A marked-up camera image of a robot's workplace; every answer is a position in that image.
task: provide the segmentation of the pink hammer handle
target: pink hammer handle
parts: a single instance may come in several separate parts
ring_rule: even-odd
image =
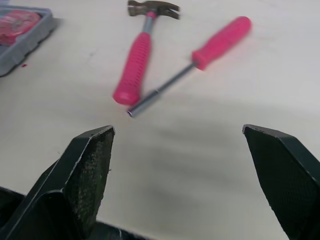
[[[222,56],[246,36],[251,25],[249,18],[240,16],[212,36],[202,48],[192,53],[192,61],[196,62],[196,67],[204,70],[210,62]]]
[[[122,77],[116,87],[113,99],[122,105],[134,105],[140,100],[143,77],[151,51],[151,36],[142,32],[132,44]]]

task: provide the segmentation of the white table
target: white table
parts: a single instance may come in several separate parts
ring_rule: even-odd
[[[73,137],[114,125],[100,220],[158,240],[286,240],[242,126],[294,135],[320,156],[320,1],[172,3],[181,20],[155,24],[144,93],[234,17],[253,32],[131,119],[111,96],[143,16],[128,16],[125,0],[11,2],[62,20],[27,67],[0,79],[0,185],[26,194]]]

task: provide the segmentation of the gray tool case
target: gray tool case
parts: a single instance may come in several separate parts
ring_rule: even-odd
[[[13,10],[35,12],[41,16],[41,20],[31,30],[17,37],[13,45],[0,45],[0,77],[9,74],[23,62],[28,54],[35,50],[57,25],[51,10],[47,8],[0,5],[0,18]]]

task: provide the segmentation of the screwdriver handle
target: screwdriver handle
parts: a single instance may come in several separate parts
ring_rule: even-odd
[[[251,25],[249,18],[239,16],[221,29],[202,48],[192,52],[192,61],[196,63],[196,67],[204,70],[209,63],[221,57],[247,35]]]
[[[133,105],[139,101],[150,52],[151,36],[141,32],[132,44],[122,77],[113,94],[118,104]]]

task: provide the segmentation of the claw hammer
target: claw hammer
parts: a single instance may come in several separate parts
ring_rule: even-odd
[[[134,105],[140,100],[141,84],[151,51],[150,33],[154,20],[161,15],[179,19],[179,14],[175,12],[179,10],[178,6],[164,1],[143,3],[128,1],[130,16],[145,15],[146,17],[143,30],[131,46],[122,77],[113,94],[113,99],[118,104]]]

